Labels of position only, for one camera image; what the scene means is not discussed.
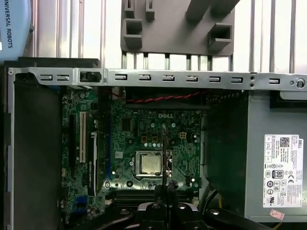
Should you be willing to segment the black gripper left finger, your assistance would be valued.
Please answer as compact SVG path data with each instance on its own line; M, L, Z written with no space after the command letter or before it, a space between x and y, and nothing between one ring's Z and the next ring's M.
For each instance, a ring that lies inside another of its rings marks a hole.
M106 213L73 227L74 230L164 230L167 225L166 186L154 190L154 202L142 203L137 210L112 207Z

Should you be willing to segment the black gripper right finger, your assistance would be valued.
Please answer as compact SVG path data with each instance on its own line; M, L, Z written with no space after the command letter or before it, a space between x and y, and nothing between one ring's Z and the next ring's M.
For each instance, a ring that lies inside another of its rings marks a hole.
M263 224L244 218L226 209L208 208L203 212L177 199L176 181L167 185L168 208L173 230L270 230Z

